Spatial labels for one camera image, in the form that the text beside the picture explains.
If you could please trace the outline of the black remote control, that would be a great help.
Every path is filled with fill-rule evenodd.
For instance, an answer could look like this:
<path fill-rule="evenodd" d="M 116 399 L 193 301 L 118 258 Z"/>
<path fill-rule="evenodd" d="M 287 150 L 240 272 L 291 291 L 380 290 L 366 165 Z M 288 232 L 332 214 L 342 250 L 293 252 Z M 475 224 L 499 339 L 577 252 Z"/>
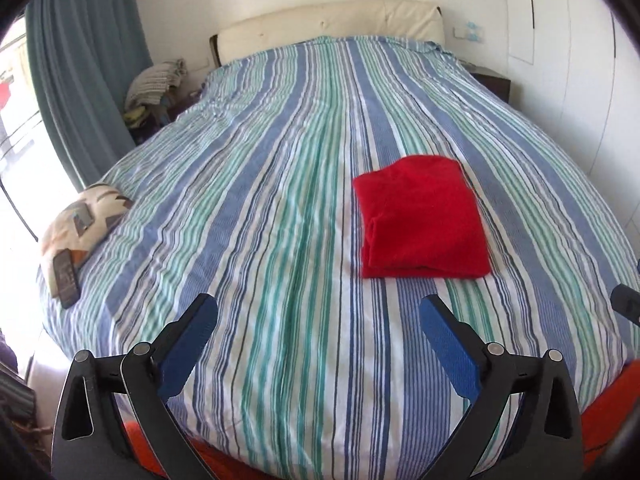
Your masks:
<path fill-rule="evenodd" d="M 63 309 L 69 309 L 80 299 L 80 286 L 72 252 L 64 249 L 53 258 L 55 284 Z"/>

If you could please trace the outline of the wall switch panel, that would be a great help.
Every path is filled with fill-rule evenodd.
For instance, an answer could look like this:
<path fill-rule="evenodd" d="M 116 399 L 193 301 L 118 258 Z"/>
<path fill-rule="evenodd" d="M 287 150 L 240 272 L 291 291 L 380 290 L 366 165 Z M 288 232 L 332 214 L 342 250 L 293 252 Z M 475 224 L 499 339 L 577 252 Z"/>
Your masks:
<path fill-rule="evenodd" d="M 452 28 L 452 36 L 457 40 L 481 44 L 484 41 L 484 28 L 474 22 L 467 22 L 464 25 L 454 25 Z"/>

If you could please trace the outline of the cream padded headboard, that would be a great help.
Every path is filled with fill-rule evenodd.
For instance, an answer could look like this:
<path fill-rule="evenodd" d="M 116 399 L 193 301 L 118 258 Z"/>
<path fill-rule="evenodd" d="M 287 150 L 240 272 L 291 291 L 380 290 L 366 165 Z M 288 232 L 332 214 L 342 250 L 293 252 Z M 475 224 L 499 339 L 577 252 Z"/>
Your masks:
<path fill-rule="evenodd" d="M 390 36 L 446 44 L 442 11 L 416 0 L 348 0 L 296 6 L 237 22 L 209 38 L 224 66 L 257 52 L 319 37 Z"/>

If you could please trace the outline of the pile of folded towels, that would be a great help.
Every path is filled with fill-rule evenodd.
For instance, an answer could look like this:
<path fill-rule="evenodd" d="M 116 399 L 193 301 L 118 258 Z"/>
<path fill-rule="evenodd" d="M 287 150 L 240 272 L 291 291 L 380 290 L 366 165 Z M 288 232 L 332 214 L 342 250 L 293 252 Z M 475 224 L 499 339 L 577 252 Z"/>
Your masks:
<path fill-rule="evenodd" d="M 186 78 L 188 69 L 184 58 L 154 64 L 141 72 L 129 86 L 124 110 L 139 106 L 158 105 L 171 89 L 177 89 Z"/>

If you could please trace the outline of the striped blue green bedspread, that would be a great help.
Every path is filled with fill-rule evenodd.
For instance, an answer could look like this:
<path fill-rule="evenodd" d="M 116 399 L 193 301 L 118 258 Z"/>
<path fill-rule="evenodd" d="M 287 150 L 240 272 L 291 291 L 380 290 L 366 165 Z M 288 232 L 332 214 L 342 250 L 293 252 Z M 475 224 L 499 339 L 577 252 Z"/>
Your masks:
<path fill-rule="evenodd" d="M 352 180 L 410 155 L 458 162 L 488 238 L 476 281 L 361 275 Z M 414 479 L 464 402 L 419 324 L 436 294 L 509 351 L 562 352 L 578 404 L 639 355 L 615 313 L 632 248 L 542 130 L 431 42 L 323 37 L 242 58 L 105 181 L 134 203 L 82 266 L 77 304 L 43 298 L 62 351 L 151 340 L 201 294 L 216 330 L 180 396 L 183 428 L 287 479 Z"/>

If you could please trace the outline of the dark bedside table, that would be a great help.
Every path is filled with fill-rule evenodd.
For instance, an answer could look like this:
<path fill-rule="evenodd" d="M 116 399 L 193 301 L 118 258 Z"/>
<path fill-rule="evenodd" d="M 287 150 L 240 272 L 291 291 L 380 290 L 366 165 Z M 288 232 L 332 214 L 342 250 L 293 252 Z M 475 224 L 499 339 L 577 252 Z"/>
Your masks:
<path fill-rule="evenodd" d="M 509 78 L 500 75 L 487 67 L 478 66 L 468 62 L 462 62 L 462 66 L 495 96 L 503 102 L 510 102 L 511 81 Z"/>

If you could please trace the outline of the white wardrobe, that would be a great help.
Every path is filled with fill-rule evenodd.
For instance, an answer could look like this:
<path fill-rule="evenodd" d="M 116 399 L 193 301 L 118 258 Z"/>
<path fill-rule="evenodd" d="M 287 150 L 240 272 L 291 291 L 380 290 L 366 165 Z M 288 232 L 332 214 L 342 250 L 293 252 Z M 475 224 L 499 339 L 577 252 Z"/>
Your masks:
<path fill-rule="evenodd" d="M 603 0 L 506 0 L 511 100 L 639 243 L 639 55 Z"/>

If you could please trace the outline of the patterned cushion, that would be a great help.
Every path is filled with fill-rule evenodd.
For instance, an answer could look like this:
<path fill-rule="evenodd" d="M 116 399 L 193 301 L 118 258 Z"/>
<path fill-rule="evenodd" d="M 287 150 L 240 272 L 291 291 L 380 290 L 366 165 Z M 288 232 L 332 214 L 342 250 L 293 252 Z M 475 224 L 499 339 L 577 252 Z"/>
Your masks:
<path fill-rule="evenodd" d="M 134 201 L 117 188 L 99 182 L 81 191 L 58 214 L 40 240 L 40 266 L 53 298 L 58 298 L 53 263 L 58 253 L 68 249 L 75 269 L 79 270 L 132 206 Z"/>

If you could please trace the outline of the teal curtain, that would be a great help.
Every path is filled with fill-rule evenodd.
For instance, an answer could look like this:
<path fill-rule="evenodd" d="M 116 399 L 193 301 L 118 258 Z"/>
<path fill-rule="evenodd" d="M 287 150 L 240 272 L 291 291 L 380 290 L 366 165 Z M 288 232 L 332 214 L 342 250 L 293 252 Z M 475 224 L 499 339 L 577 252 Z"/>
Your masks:
<path fill-rule="evenodd" d="M 32 0 L 30 73 L 40 115 L 75 188 L 98 182 L 136 144 L 124 105 L 150 67 L 136 0 Z"/>

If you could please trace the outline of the red sweater with white motif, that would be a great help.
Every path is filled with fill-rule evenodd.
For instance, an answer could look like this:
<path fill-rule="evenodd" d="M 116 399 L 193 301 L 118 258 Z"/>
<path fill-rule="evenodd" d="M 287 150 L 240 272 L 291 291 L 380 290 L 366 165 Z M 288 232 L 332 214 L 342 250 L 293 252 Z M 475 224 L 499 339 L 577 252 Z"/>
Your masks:
<path fill-rule="evenodd" d="M 364 278 L 461 278 L 490 273 L 480 212 L 461 165 L 411 155 L 352 180 L 363 222 Z"/>

